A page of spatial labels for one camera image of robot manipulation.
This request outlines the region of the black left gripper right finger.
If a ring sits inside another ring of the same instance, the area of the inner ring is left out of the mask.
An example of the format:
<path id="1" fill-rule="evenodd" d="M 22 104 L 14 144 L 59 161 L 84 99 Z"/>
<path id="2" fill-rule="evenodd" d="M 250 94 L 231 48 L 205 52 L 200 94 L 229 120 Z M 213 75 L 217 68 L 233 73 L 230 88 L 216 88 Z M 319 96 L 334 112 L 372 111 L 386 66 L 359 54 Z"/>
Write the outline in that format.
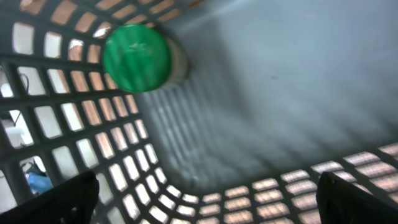
<path id="1" fill-rule="evenodd" d="M 321 224 L 397 224 L 397 206 L 324 172 L 316 193 Z"/>

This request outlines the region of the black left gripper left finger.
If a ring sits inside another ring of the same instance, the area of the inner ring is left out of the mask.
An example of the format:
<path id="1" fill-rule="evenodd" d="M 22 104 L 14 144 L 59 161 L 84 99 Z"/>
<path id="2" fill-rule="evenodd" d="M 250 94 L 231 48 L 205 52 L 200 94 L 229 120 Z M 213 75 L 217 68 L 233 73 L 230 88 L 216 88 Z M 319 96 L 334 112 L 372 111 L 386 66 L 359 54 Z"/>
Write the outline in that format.
<path id="1" fill-rule="evenodd" d="M 1 224 L 89 224 L 100 186 L 92 171 L 81 173 L 1 214 Z"/>

